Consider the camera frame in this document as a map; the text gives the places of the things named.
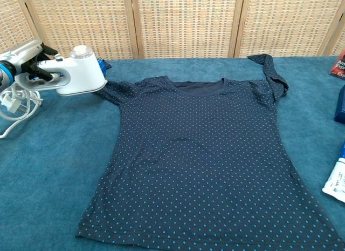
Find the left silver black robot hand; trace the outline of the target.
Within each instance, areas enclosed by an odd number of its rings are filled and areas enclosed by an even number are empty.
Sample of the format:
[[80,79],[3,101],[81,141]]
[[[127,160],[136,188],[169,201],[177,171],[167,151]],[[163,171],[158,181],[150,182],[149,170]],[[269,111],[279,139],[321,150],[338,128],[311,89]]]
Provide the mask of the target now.
[[53,75],[41,69],[38,63],[58,54],[57,50],[45,45],[40,39],[27,41],[1,53],[1,83],[7,82],[11,85],[15,76],[21,73],[28,73],[30,79],[38,77],[47,82],[51,81]]

